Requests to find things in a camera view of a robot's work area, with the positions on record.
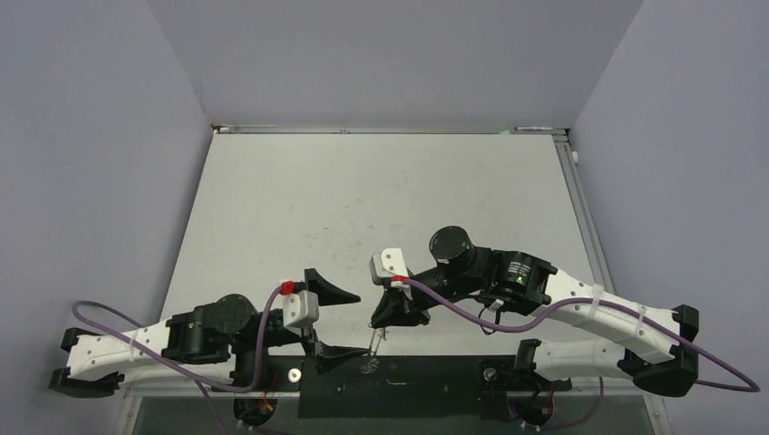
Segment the metal keyring disc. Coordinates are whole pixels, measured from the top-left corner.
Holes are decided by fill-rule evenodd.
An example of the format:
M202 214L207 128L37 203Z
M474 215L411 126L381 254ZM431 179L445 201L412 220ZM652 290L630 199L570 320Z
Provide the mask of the metal keyring disc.
M385 328L376 328L372 332L365 360L360 367L362 374L373 374L377 371L379 360L377 359L378 350L383 341L386 340L387 331Z

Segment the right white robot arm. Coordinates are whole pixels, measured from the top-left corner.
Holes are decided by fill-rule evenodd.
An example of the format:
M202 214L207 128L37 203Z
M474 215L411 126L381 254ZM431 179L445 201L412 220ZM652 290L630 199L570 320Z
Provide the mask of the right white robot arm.
M536 256L476 246L457 226L439 229L428 248L435 265L417 274L398 248L372 256L372 280L384 290L373 327L426 325L433 307L456 310L459 301L472 298L496 315L527 316L531 326L554 320L589 333L587 341L522 341L512 375L525 388L544 380L608 377L682 397L697 381L698 355L688 344L698 333L699 313L691 306L662 309L629 301Z

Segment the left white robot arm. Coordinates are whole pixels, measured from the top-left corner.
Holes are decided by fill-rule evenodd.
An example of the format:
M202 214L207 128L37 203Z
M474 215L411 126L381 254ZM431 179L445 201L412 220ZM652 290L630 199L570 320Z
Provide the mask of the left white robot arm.
M67 362L53 370L48 388L92 399L134 384L189 379L217 392L246 394L267 384L269 349L290 344L300 345L319 373L329 372L368 351L323 343L315 329L320 309L360 300L307 269L302 280L281 282L263 308L244 295L230 294L156 324L134 322L127 332L89 319L80 310L99 308L121 319L126 314L95 301L78 301L72 312L83 327L64 331L61 348Z

